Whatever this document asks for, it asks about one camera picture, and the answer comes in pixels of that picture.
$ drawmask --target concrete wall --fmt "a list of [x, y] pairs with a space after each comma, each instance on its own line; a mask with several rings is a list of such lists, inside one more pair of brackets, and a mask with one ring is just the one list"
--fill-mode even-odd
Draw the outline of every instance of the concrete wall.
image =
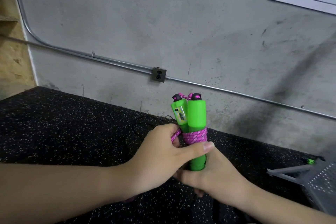
[[[49, 43], [336, 116], [336, 18], [269, 0], [23, 0]], [[62, 54], [32, 50], [38, 84], [150, 114], [200, 92], [208, 126], [320, 154], [335, 121]]]

